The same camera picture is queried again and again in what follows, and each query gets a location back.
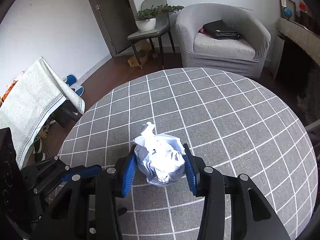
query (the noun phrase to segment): plant foliage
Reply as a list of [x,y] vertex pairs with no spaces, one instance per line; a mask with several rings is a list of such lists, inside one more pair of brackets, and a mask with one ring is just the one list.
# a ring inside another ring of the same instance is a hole
[[181,5],[172,6],[172,5],[159,5],[156,8],[151,7],[151,9],[144,9],[141,11],[138,11],[137,13],[137,21],[142,20],[149,20],[152,18],[157,17],[158,15],[164,14],[164,13],[176,13],[180,10],[182,10],[184,7]]

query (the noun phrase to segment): dark gray door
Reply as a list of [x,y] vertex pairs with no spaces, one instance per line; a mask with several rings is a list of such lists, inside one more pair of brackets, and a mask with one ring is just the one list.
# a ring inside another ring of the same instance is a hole
[[116,53],[130,46],[127,37],[137,31],[129,0],[95,0]]

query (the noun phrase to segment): round table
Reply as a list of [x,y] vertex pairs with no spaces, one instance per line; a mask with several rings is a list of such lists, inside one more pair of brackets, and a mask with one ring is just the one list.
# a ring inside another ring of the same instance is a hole
[[[317,192],[311,141],[293,111],[265,87],[208,68],[170,69],[137,78],[113,89],[84,114],[60,157],[71,166],[114,165],[129,153],[146,122],[156,124],[157,134],[188,143],[192,154],[222,174],[248,174],[291,239],[307,225]],[[147,184],[137,170],[130,195],[118,199],[119,207],[128,208],[119,218],[123,238],[196,239],[203,203],[204,198],[189,191],[186,178],[160,188]],[[228,195],[225,225],[229,239]]]

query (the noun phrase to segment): bonsai plant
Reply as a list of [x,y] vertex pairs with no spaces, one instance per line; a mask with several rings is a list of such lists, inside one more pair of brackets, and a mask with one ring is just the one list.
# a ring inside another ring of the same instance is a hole
[[159,5],[157,7],[151,7],[150,9],[144,9],[138,11],[136,24],[141,32],[151,31],[156,26],[156,17],[164,13],[176,13],[182,10],[184,7],[181,5]]

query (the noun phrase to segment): chair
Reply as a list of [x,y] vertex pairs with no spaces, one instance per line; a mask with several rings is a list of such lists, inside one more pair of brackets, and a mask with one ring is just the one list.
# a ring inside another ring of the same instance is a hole
[[[151,8],[152,6],[157,7],[159,5],[166,5],[166,4],[167,4],[167,0],[144,0],[141,4],[141,10]],[[152,46],[152,49],[154,51],[155,48],[153,46],[152,38],[158,38],[159,47],[160,47],[160,54],[161,54],[162,69],[164,69],[164,54],[163,54],[163,47],[162,47],[162,40],[161,40],[161,36],[163,34],[168,33],[173,52],[174,52],[174,54],[176,53],[175,49],[174,49],[174,44],[173,44],[171,32],[170,32],[169,14],[163,14],[163,15],[157,16],[156,21],[157,21],[156,27],[154,30],[147,31],[147,32],[137,31],[137,32],[128,36],[128,41],[131,42],[134,54],[136,55],[137,61],[140,65],[141,69],[142,69],[141,62],[140,62],[137,50],[134,45],[134,43],[137,41],[149,39],[150,44]]]
[[[216,40],[198,33],[206,23],[222,19],[243,40]],[[256,18],[238,7],[193,4],[176,21],[183,67],[207,67],[259,78],[270,45],[270,33]]]

